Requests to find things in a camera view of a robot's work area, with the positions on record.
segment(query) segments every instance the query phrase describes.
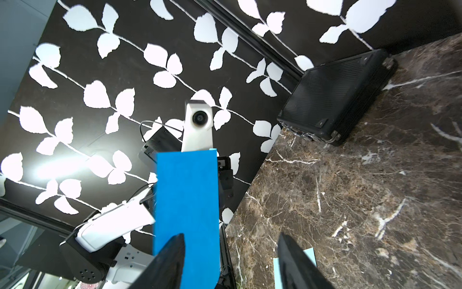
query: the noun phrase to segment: black cable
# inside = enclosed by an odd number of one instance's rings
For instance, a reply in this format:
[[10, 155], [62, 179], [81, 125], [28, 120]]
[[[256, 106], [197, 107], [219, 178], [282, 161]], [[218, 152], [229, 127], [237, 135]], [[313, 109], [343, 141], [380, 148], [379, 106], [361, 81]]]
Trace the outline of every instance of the black cable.
[[179, 131], [179, 132], [183, 133], [182, 130], [176, 129], [176, 128], [172, 127], [172, 126], [169, 126], [169, 125], [166, 125], [166, 124], [163, 124], [163, 123], [158, 123], [158, 122], [153, 121], [153, 120], [144, 120], [144, 121], [140, 122], [140, 134], [141, 134], [141, 138], [142, 138], [143, 142], [146, 142], [146, 140], [144, 139], [143, 132], [141, 131], [141, 126], [143, 125], [143, 123], [157, 123], [157, 124], [160, 124], [162, 126], [165, 126], [166, 128], [174, 129], [176, 131]]

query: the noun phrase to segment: white leaf pattern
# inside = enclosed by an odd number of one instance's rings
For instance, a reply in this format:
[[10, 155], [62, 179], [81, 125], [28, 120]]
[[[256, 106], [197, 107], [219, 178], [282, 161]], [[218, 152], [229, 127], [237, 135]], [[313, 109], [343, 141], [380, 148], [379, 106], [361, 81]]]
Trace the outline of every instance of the white leaf pattern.
[[121, 151], [116, 151], [112, 155], [112, 161], [114, 162], [115, 167], [118, 169], [126, 172], [129, 172], [132, 169], [132, 162], [127, 157], [127, 155]]
[[233, 153], [232, 155], [230, 155], [231, 169], [232, 169], [232, 174], [234, 176], [237, 174], [237, 171], [239, 170], [239, 159], [240, 158], [241, 158], [241, 152]]
[[59, 143], [59, 139], [54, 136], [45, 137], [43, 141], [35, 149], [35, 151], [37, 151], [40, 154], [44, 154], [44, 155], [53, 155], [58, 143]]
[[116, 50], [120, 45], [120, 39], [114, 34], [103, 33], [99, 36], [97, 46], [101, 58], [108, 56], [109, 52]]
[[223, 47], [220, 47], [213, 53], [212, 61], [210, 61], [210, 71], [220, 69], [223, 66], [223, 54], [225, 51]]
[[169, 61], [167, 62], [167, 71], [174, 75], [179, 75], [183, 72], [183, 65], [181, 65], [180, 58], [178, 55], [170, 55]]
[[62, 143], [70, 144], [74, 139], [72, 134], [73, 118], [65, 118], [58, 121], [55, 126], [55, 135]]
[[342, 34], [342, 32], [345, 30], [348, 30], [348, 26], [345, 24], [341, 24], [339, 26], [331, 26], [326, 31], [326, 33], [321, 36], [319, 42], [330, 44], [337, 43], [337, 41], [339, 41], [340, 34]]
[[329, 15], [339, 16], [343, 0], [306, 0], [309, 8]]
[[114, 169], [108, 176], [108, 184], [122, 184], [126, 179], [123, 170]]
[[264, 25], [263, 23], [257, 23], [254, 27], [252, 27], [252, 31], [255, 32], [258, 36], [265, 36], [266, 32], [269, 31], [269, 27]]
[[108, 3], [104, 5], [103, 18], [101, 19], [106, 31], [109, 33], [114, 32], [114, 25], [116, 24], [119, 14], [117, 11]]
[[117, 111], [114, 112], [112, 116], [108, 117], [108, 122], [106, 123], [106, 134], [112, 134], [113, 132], [119, 131], [119, 116], [120, 113]]
[[269, 77], [263, 79], [260, 82], [260, 88], [261, 91], [263, 91], [264, 94], [270, 96], [270, 97], [275, 97], [278, 96], [276, 92], [274, 92], [273, 87], [271, 86], [271, 81], [269, 80]]
[[253, 71], [249, 74], [245, 82], [250, 83], [252, 82], [255, 78], [263, 76], [265, 74], [265, 67], [266, 67], [266, 61], [263, 58], [260, 60], [260, 62], [257, 65], [257, 70]]
[[209, 13], [199, 16], [194, 25], [194, 39], [203, 43], [218, 42], [215, 19]]
[[237, 0], [237, 3], [245, 14], [255, 19], [260, 19], [260, 13], [258, 12], [258, 6], [255, 0]]
[[47, 190], [43, 191], [38, 195], [38, 197], [35, 199], [35, 203], [37, 205], [40, 205], [41, 203], [45, 202], [51, 197], [57, 196], [58, 195], [58, 182], [55, 179], [51, 179], [47, 183]]
[[43, 69], [43, 65], [41, 63], [37, 63], [36, 65], [29, 68], [29, 75], [32, 77], [33, 80], [37, 81], [43, 87], [48, 87], [51, 89], [57, 88], [58, 85], [54, 83], [48, 74]]
[[269, 78], [272, 80], [279, 81], [282, 77], [282, 69], [279, 68], [274, 62], [268, 64], [266, 67], [266, 72], [268, 72]]
[[314, 67], [313, 62], [311, 62], [311, 59], [304, 55], [299, 55], [295, 57], [294, 59], [298, 67], [300, 67], [303, 71], [306, 71]]
[[72, 6], [63, 18], [67, 25], [76, 31], [87, 31], [98, 27], [90, 11], [82, 5]]
[[48, 133], [42, 115], [33, 107], [21, 106], [19, 109], [19, 123], [25, 131], [34, 134]]
[[131, 117], [135, 110], [135, 89], [127, 88], [119, 93], [115, 99], [115, 106], [121, 115]]
[[224, 86], [221, 89], [221, 93], [220, 93], [220, 99], [219, 99], [220, 106], [223, 108], [227, 108], [231, 98], [232, 98], [232, 94], [230, 90]]
[[215, 130], [219, 130], [221, 126], [231, 119], [231, 113], [229, 111], [219, 110], [213, 117], [213, 126]]
[[0, 169], [6, 178], [19, 182], [23, 178], [23, 155], [17, 153], [7, 156], [1, 162]]
[[55, 207], [60, 210], [61, 212], [69, 215], [78, 214], [79, 211], [74, 209], [69, 202], [67, 201], [66, 197], [60, 197], [55, 201]]
[[78, 198], [80, 196], [80, 192], [82, 191], [82, 186], [80, 185], [80, 181], [73, 178], [65, 179], [59, 185], [59, 189], [69, 198]]
[[106, 92], [106, 87], [99, 80], [95, 80], [91, 84], [87, 84], [84, 89], [84, 103], [92, 108], [108, 108], [111, 107], [109, 96]]
[[[169, 119], [165, 124], [175, 128], [175, 129], [179, 129], [180, 131], [183, 131], [183, 126], [184, 126], [184, 121], [183, 120], [172, 118], [172, 119]], [[176, 138], [180, 138], [182, 136], [182, 134], [183, 134], [183, 133], [181, 133], [181, 132], [179, 132], [177, 130], [167, 128], [167, 127], [165, 127], [165, 128]]]
[[61, 60], [59, 46], [51, 43], [42, 43], [35, 49], [40, 63], [49, 68], [57, 68]]
[[151, 9], [159, 16], [165, 20], [173, 20], [172, 14], [167, 11], [165, 7], [164, 0], [151, 0], [149, 3]]
[[396, 0], [358, 0], [348, 9], [346, 23], [357, 33], [364, 33], [395, 3]]
[[206, 104], [208, 104], [211, 107], [216, 106], [215, 100], [213, 99], [212, 95], [205, 89], [201, 89], [198, 92], [196, 92], [191, 97], [191, 100], [203, 100]]
[[282, 21], [284, 21], [285, 12], [271, 12], [266, 18], [266, 24], [274, 34], [282, 32]]
[[266, 120], [256, 120], [253, 132], [256, 136], [271, 137], [271, 124]]
[[176, 79], [170, 72], [164, 70], [156, 72], [152, 82], [162, 88], [172, 88], [176, 84]]
[[223, 48], [226, 49], [229, 53], [234, 53], [237, 49], [237, 44], [239, 43], [239, 36], [231, 28], [226, 28], [221, 35], [221, 42]]
[[114, 169], [102, 156], [94, 155], [87, 162], [87, 167], [100, 178], [105, 178]]
[[148, 43], [143, 56], [148, 63], [166, 68], [169, 54], [162, 46]]

